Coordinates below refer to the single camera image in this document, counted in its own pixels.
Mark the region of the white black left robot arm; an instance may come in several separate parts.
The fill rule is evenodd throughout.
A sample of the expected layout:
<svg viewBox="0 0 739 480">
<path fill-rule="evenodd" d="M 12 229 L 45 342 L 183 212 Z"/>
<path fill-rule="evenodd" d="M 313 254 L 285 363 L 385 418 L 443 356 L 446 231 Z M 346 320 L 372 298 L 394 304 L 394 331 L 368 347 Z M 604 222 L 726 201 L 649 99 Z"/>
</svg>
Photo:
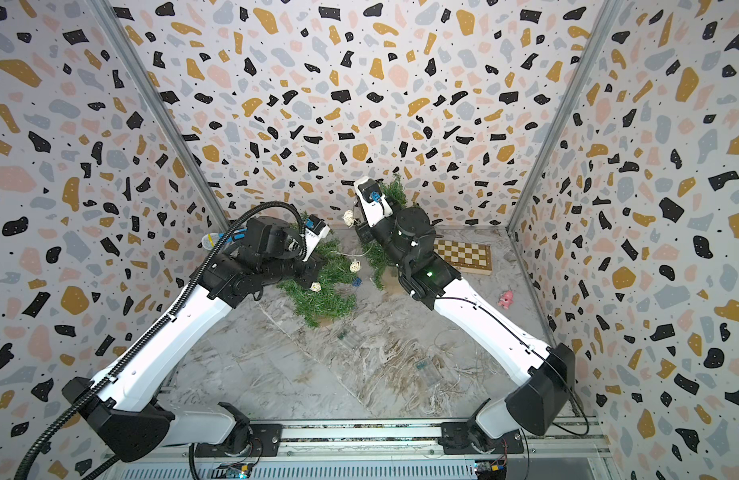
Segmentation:
<svg viewBox="0 0 739 480">
<path fill-rule="evenodd" d="M 206 258 L 169 312 L 131 348 L 91 379 L 74 378 L 63 388 L 76 401 L 98 382 L 107 384 L 80 414 L 122 462 L 139 460 L 159 447 L 216 446 L 225 455 L 251 448 L 248 417 L 227 402 L 207 408 L 162 404 L 162 382 L 201 337 L 247 297 L 292 280 L 308 289 L 325 264 L 315 248 L 327 238 L 325 222 L 311 215 L 298 231 L 270 216 L 253 217 L 231 234 L 209 236 L 217 252 Z"/>
</svg>

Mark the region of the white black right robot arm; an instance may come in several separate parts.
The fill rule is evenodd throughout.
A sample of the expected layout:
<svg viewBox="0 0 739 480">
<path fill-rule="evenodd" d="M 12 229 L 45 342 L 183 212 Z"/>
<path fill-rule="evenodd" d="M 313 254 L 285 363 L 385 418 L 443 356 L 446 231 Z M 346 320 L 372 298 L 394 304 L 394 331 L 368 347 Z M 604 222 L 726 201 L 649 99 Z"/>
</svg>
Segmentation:
<svg viewBox="0 0 739 480">
<path fill-rule="evenodd" d="M 379 244 L 413 300 L 469 334 L 515 384 L 515 390 L 485 401 L 471 417 L 475 436 L 497 439 L 519 428 L 533 435 L 547 433 L 565 404 L 573 400 L 573 350 L 529 335 L 482 298 L 435 251 L 437 232 L 421 208 L 393 212 L 383 207 L 377 222 L 362 222 L 355 230 L 362 244 Z"/>
</svg>

